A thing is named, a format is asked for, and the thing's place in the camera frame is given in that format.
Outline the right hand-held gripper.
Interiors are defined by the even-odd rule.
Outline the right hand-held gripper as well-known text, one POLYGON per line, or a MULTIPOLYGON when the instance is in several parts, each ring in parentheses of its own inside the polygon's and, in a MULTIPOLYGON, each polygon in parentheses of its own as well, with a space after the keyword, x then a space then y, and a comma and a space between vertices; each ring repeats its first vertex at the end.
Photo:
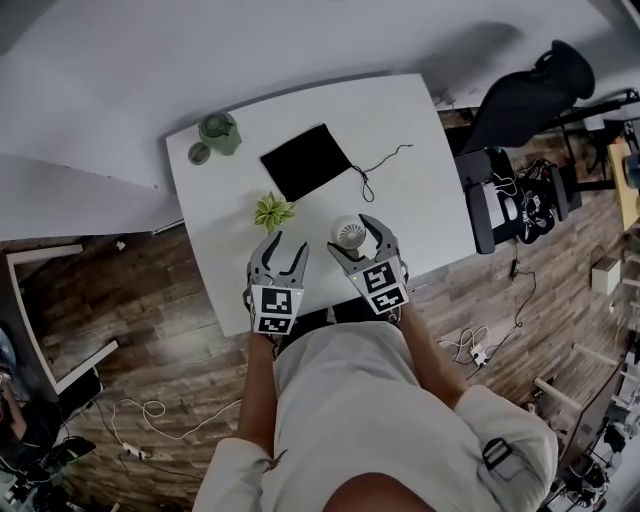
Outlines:
POLYGON ((343 268, 349 280, 376 315, 389 313, 409 301, 406 276, 399 255, 397 237, 380 220, 367 214, 359 214, 364 227, 376 241, 374 262, 361 256, 357 250, 346 250, 327 243, 327 250, 343 268))

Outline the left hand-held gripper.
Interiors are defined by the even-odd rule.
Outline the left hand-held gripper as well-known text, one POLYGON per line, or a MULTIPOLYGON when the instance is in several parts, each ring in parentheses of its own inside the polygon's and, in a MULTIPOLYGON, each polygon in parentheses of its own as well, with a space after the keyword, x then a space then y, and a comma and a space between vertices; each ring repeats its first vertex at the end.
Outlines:
POLYGON ((271 278, 269 262, 281 237, 281 231, 269 234, 254 249, 247 264, 248 284, 243 300, 250 314, 252 331, 264 335, 289 334, 304 296, 307 243, 299 248, 288 271, 279 272, 277 279, 271 278))

